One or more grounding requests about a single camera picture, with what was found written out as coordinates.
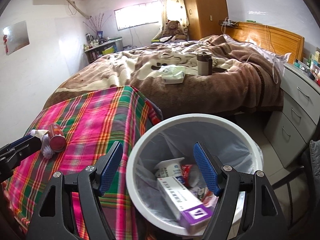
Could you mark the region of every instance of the purple and white box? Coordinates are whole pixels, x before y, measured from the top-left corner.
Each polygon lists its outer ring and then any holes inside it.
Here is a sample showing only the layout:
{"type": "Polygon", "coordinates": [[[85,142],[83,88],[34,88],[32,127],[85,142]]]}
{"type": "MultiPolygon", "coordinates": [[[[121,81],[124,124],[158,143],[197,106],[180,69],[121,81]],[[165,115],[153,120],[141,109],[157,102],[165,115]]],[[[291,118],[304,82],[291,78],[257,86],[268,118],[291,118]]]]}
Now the purple and white box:
{"type": "Polygon", "coordinates": [[[190,234],[207,226],[212,210],[206,208],[176,177],[159,178],[158,188],[179,224],[190,234]]]}

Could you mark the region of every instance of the patterned curtain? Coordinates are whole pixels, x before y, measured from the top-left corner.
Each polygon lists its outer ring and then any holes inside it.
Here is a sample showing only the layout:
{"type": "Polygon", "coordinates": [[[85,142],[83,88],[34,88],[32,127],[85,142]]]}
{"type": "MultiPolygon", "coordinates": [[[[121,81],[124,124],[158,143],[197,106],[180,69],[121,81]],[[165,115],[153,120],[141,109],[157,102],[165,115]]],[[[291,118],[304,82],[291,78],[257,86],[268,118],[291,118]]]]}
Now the patterned curtain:
{"type": "Polygon", "coordinates": [[[188,17],[183,0],[159,0],[162,4],[162,26],[160,32],[154,37],[154,40],[162,36],[165,24],[170,21],[179,21],[186,35],[188,32],[188,17]]]}

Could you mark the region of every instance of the plaid tablecloth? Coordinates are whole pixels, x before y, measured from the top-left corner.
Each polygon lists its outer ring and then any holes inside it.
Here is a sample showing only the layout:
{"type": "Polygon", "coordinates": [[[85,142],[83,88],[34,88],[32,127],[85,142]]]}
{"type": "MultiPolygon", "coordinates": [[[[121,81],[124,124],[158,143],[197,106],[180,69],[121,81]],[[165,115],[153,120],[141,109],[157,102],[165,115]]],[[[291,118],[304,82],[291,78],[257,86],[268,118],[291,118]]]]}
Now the plaid tablecloth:
{"type": "MultiPolygon", "coordinates": [[[[110,190],[100,201],[116,239],[138,239],[125,182],[126,164],[137,140],[159,121],[150,102],[130,86],[91,92],[43,110],[26,134],[32,129],[47,130],[56,122],[66,136],[67,148],[50,160],[39,151],[15,169],[7,189],[18,221],[28,228],[33,208],[55,171],[65,175],[80,172],[106,154],[114,141],[120,141],[124,154],[110,190]]],[[[73,202],[79,235],[88,239],[77,194],[73,202]]]]}

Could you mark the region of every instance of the brown blanket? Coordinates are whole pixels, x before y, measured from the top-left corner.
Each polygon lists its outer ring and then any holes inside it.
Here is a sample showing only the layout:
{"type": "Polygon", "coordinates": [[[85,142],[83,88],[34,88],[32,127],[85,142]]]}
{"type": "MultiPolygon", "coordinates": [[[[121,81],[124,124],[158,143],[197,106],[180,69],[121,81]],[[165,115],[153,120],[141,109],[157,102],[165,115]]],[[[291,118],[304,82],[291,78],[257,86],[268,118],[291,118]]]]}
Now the brown blanket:
{"type": "Polygon", "coordinates": [[[274,74],[278,84],[272,77],[272,65],[265,58],[251,48],[226,43],[223,36],[212,36],[198,44],[152,44],[103,56],[65,81],[44,108],[90,91],[132,85],[162,110],[164,118],[188,113],[280,111],[283,94],[276,68],[274,74]],[[212,67],[228,71],[198,76],[198,51],[212,53],[212,67]],[[171,64],[187,67],[182,84],[162,82],[158,70],[171,64]]]}

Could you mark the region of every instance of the trash can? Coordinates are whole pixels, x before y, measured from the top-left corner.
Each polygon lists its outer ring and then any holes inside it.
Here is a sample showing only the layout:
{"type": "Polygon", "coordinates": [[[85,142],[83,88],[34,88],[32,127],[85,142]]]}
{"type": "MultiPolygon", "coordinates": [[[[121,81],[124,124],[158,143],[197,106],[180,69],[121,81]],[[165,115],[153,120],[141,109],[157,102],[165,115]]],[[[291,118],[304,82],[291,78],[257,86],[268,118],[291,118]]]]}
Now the trash can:
{"type": "MultiPolygon", "coordinates": [[[[196,163],[193,146],[203,142],[223,164],[238,172],[253,174],[263,168],[258,145],[236,124],[214,115],[185,114],[164,120],[149,129],[135,144],[128,158],[126,183],[138,211],[152,224],[179,236],[201,236],[204,230],[190,235],[181,227],[157,189],[154,167],[163,160],[185,157],[196,163]]],[[[239,193],[233,223],[241,219],[244,192],[239,193]]]]}

